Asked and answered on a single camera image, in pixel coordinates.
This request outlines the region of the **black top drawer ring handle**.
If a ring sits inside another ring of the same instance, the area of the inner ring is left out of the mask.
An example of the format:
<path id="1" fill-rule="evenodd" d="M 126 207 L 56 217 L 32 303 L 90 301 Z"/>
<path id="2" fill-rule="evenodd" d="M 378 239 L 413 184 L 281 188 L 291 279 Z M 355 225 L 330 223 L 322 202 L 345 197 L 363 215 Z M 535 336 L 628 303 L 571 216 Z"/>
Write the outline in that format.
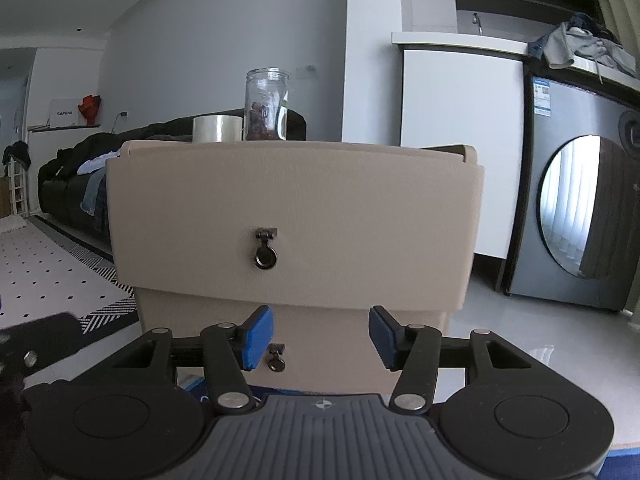
<path id="1" fill-rule="evenodd" d="M 277 236 L 277 228 L 259 228 L 255 231 L 254 237 L 258 240 L 259 246 L 254 255 L 254 263 L 259 270 L 271 270 L 276 266 L 278 255 L 270 243 Z"/>

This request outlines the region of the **beige plastic drawer cabinet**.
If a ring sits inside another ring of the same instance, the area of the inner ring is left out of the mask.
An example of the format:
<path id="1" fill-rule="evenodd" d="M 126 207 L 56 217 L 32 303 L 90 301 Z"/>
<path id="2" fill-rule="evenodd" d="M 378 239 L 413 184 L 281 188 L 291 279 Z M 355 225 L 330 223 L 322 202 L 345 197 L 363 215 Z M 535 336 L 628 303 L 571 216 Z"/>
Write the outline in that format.
<path id="1" fill-rule="evenodd" d="M 193 145 L 248 142 L 333 143 L 241 141 Z M 475 151 L 467 145 L 413 148 L 413 150 L 456 154 L 467 162 L 480 166 Z M 119 276 L 118 279 L 122 284 L 129 285 Z M 263 304 L 262 302 L 186 296 L 129 286 L 134 290 L 143 328 L 152 330 L 155 327 L 166 327 L 178 337 L 196 336 L 205 327 L 219 322 L 242 322 Z M 272 343 L 285 344 L 283 359 L 286 367 L 282 373 L 270 370 L 267 365 L 267 352 L 265 352 L 258 367 L 248 375 L 251 384 L 309 392 L 379 393 L 384 396 L 393 390 L 396 377 L 383 367 L 370 341 L 368 331 L 369 310 L 380 304 L 365 309 L 333 309 L 290 304 L 265 305 L 269 306 L 273 312 Z M 389 310 L 401 323 L 416 323 L 444 330 L 450 315 L 460 308 L 452 311 L 397 311 L 389 308 L 386 310 Z"/>

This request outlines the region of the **white dotted floor rug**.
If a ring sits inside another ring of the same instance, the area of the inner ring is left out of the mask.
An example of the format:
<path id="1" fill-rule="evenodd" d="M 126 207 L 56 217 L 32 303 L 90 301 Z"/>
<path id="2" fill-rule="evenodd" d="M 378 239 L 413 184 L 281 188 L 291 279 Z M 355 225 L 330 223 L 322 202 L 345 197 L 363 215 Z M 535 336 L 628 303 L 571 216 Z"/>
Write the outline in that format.
<path id="1" fill-rule="evenodd" d="M 134 293 L 117 281 L 110 260 L 38 219 L 3 219 L 1 326 L 64 312 L 88 341 L 138 322 Z"/>

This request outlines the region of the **black leather sofa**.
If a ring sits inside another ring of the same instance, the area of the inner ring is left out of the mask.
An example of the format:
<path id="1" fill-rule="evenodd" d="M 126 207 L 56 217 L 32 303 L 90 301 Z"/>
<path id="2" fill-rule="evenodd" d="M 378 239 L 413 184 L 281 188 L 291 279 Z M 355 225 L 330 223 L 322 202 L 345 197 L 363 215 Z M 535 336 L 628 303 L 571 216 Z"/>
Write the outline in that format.
<path id="1" fill-rule="evenodd" d="M 153 122 L 121 133 L 97 132 L 73 148 L 62 148 L 38 171 L 40 209 L 57 222 L 119 246 L 184 205 L 204 200 L 193 192 L 196 174 L 210 174 L 221 164 L 214 148 L 204 156 L 192 144 L 193 117 Z M 89 180 L 78 176 L 83 162 L 120 151 L 106 162 L 93 216 L 80 209 Z"/>

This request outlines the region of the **clothes pile on sofa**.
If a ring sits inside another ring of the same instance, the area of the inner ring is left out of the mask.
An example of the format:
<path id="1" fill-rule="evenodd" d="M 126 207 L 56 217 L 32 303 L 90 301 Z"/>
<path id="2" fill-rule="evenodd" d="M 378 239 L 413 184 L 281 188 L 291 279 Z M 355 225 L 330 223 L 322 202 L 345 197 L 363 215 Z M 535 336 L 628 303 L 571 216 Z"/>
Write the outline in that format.
<path id="1" fill-rule="evenodd" d="M 98 199 L 101 182 L 106 177 L 106 162 L 120 156 L 120 151 L 108 152 L 94 159 L 83 162 L 77 170 L 78 176 L 88 176 L 89 180 L 85 189 L 85 195 L 80 203 L 80 209 L 85 214 L 93 216 L 96 212 L 96 200 Z"/>

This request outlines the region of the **silver washing machine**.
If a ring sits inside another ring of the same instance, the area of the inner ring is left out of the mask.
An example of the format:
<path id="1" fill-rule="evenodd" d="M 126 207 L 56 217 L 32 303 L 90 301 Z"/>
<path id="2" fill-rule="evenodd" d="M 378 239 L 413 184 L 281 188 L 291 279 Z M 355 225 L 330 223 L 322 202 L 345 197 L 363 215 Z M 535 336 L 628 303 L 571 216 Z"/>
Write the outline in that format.
<path id="1" fill-rule="evenodd" d="M 526 70 L 503 291 L 620 311 L 638 262 L 638 93 Z"/>

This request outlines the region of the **clear tape roll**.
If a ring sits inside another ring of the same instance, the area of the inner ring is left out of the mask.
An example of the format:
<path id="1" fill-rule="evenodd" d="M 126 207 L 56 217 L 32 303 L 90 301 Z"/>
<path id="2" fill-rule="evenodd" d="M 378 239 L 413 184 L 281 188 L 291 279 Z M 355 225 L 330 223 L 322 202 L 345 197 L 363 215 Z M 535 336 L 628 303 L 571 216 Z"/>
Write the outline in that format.
<path id="1" fill-rule="evenodd" d="M 243 119 L 231 115 L 204 115 L 193 118 L 192 142 L 233 143 L 242 140 Z"/>

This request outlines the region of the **white box on shelf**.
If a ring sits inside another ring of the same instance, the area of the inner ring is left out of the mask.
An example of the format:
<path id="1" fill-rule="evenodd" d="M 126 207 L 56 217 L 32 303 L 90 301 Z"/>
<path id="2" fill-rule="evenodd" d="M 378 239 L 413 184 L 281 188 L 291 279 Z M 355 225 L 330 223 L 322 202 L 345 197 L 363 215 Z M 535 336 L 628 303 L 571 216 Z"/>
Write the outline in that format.
<path id="1" fill-rule="evenodd" d="M 48 126 L 51 129 L 80 126 L 78 105 L 78 99 L 53 99 L 49 106 Z"/>

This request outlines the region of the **red object on shelf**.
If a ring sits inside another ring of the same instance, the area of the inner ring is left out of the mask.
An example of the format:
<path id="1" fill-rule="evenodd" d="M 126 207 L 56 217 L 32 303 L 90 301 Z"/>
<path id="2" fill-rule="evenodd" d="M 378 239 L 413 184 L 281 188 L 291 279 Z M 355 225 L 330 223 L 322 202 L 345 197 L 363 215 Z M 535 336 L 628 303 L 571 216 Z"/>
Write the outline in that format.
<path id="1" fill-rule="evenodd" d="M 100 96 L 90 94 L 90 96 L 84 96 L 78 104 L 78 112 L 81 114 L 82 118 L 85 119 L 87 126 L 94 126 L 96 124 L 96 118 L 98 118 L 99 115 L 101 101 L 102 99 Z"/>

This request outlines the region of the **glass jar with dried fruit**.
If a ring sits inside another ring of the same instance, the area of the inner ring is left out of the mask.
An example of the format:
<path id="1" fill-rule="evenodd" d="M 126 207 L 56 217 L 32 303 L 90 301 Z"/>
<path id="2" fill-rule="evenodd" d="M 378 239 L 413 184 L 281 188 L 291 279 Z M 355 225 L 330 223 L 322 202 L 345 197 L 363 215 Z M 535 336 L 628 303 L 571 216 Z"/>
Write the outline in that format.
<path id="1" fill-rule="evenodd" d="M 254 68 L 246 74 L 243 139 L 286 139 L 290 75 L 277 67 Z"/>

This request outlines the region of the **white cabinet under counter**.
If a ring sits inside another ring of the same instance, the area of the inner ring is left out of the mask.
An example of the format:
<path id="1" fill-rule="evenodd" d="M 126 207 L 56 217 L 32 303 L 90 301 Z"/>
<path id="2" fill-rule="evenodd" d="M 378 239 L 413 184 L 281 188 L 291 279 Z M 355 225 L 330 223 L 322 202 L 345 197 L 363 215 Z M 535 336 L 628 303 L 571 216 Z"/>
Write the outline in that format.
<path id="1" fill-rule="evenodd" d="M 448 51 L 404 52 L 400 145 L 475 148 L 484 167 L 479 255 L 508 255 L 524 141 L 523 64 Z"/>

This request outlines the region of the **white countertop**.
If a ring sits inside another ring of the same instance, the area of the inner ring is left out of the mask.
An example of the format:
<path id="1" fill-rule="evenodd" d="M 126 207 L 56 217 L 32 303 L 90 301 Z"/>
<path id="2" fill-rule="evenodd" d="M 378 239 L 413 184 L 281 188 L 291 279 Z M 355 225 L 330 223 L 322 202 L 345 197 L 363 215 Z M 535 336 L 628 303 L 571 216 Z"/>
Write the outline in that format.
<path id="1" fill-rule="evenodd" d="M 454 34 L 453 32 L 392 32 L 390 34 L 390 42 L 405 50 L 450 51 L 530 61 L 527 56 L 526 42 L 491 36 Z M 589 74 L 611 84 L 617 84 L 623 88 L 639 92 L 637 78 L 586 58 L 578 56 L 568 70 L 575 73 Z"/>

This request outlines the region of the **chrome faucet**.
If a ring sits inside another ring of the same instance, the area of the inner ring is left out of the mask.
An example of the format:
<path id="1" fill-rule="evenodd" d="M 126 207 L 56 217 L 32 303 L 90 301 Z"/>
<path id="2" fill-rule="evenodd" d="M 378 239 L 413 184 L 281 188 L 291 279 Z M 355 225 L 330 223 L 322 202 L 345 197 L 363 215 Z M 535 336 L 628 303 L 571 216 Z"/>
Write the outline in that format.
<path id="1" fill-rule="evenodd" d="M 477 33 L 480 36 L 484 35 L 484 29 L 482 25 L 482 21 L 480 20 L 480 14 L 474 13 L 472 17 L 472 23 L 477 27 Z"/>

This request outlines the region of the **grey clothes on counter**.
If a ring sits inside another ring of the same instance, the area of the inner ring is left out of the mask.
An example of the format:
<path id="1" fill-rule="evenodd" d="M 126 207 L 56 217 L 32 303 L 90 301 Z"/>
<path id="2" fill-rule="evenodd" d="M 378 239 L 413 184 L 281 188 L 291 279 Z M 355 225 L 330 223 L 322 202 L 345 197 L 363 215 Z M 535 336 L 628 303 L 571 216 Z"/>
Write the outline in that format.
<path id="1" fill-rule="evenodd" d="M 544 36 L 527 45 L 527 56 L 546 62 L 552 70 L 565 70 L 575 58 L 585 58 L 611 70 L 636 78 L 636 59 L 620 40 L 600 22 L 585 13 L 574 13 Z"/>

